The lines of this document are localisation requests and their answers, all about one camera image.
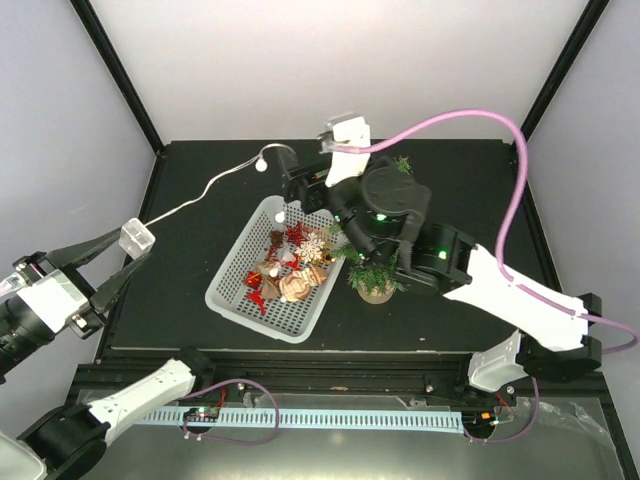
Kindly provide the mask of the white string lights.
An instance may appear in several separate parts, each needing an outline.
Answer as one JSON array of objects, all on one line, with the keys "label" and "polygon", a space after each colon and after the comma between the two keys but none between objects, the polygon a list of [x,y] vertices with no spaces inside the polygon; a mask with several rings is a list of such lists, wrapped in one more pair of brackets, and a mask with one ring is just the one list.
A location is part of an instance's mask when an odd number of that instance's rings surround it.
[{"label": "white string lights", "polygon": [[146,212],[156,243],[120,300],[122,306],[204,301],[216,270],[255,208],[265,197],[282,193],[279,149],[264,152],[264,172],[254,165],[239,167],[266,144],[175,141],[167,147]]}]

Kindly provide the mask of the small green christmas tree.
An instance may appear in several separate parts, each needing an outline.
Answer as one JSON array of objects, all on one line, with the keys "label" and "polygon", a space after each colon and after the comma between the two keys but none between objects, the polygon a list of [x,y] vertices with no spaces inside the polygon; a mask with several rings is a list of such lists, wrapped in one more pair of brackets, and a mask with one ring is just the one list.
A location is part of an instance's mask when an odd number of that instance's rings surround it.
[{"label": "small green christmas tree", "polygon": [[328,189],[326,201],[334,217],[333,231],[343,237],[330,254],[349,264],[348,284],[366,301],[380,304],[405,286],[396,278],[413,187],[410,166],[378,157],[362,176]]}]

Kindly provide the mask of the white perforated plastic basket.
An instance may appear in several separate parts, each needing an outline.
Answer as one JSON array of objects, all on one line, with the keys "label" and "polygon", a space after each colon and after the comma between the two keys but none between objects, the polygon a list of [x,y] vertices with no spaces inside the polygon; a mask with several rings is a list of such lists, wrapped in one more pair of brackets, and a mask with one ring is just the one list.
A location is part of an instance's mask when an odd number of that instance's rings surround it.
[{"label": "white perforated plastic basket", "polygon": [[[289,344],[306,341],[336,283],[343,261],[318,263],[317,267],[328,272],[328,279],[313,288],[305,300],[282,302],[278,288],[280,279],[313,263],[302,263],[296,254],[297,247],[289,244],[285,236],[280,249],[270,250],[269,233],[272,230],[285,233],[287,226],[299,221],[311,232],[324,236],[324,255],[343,239],[330,231],[334,217],[329,211],[306,214],[298,201],[287,204],[281,196],[266,197],[256,207],[213,277],[205,293],[207,307],[237,325],[272,339]],[[249,271],[263,275],[261,289],[257,291],[261,291],[266,299],[265,316],[261,316],[257,306],[247,299],[247,293],[255,291],[244,284]]]}]

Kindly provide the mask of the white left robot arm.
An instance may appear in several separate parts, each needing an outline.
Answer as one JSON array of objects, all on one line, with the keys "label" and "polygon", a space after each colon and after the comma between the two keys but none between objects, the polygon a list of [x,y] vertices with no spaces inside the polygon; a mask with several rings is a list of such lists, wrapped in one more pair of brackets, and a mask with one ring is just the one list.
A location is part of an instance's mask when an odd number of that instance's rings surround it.
[{"label": "white left robot arm", "polygon": [[[95,239],[16,260],[1,281],[1,373],[7,375],[67,329],[81,339],[100,331],[155,241],[133,218]],[[204,353],[185,347],[120,391],[48,411],[20,435],[1,436],[2,478],[81,478],[146,415],[187,395],[207,397],[215,384],[213,371]]]}]

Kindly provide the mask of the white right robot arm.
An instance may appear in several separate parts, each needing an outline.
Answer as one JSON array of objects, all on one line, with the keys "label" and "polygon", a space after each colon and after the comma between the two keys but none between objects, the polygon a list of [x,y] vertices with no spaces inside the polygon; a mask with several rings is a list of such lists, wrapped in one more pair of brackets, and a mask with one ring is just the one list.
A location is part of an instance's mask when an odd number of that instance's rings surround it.
[{"label": "white right robot arm", "polygon": [[430,223],[431,190],[389,157],[370,160],[335,180],[329,160],[303,166],[286,149],[277,156],[285,202],[306,214],[329,211],[352,248],[356,266],[387,273],[422,294],[476,307],[513,326],[502,342],[470,356],[454,379],[457,396],[479,402],[516,380],[571,382],[602,364],[603,348],[589,333],[588,297],[554,292],[497,258],[472,237]]}]

